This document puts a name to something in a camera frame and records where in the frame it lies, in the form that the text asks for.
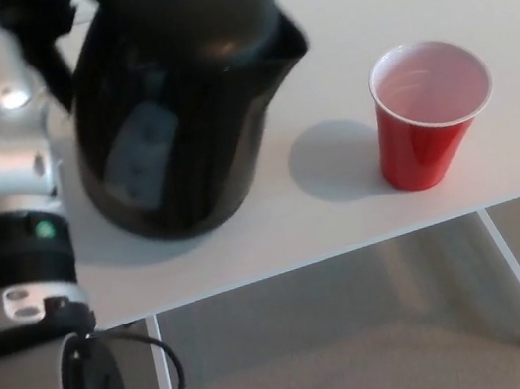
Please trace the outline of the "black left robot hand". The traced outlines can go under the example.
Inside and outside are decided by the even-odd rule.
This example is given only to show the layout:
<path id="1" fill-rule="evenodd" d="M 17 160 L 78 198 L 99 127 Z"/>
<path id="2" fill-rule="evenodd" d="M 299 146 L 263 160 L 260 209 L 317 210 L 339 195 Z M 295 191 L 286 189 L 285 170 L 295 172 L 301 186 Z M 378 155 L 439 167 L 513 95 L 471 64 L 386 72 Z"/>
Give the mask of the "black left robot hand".
<path id="1" fill-rule="evenodd" d="M 15 34 L 29 63 L 69 33 L 75 15 L 71 0 L 0 0 L 0 25 Z"/>

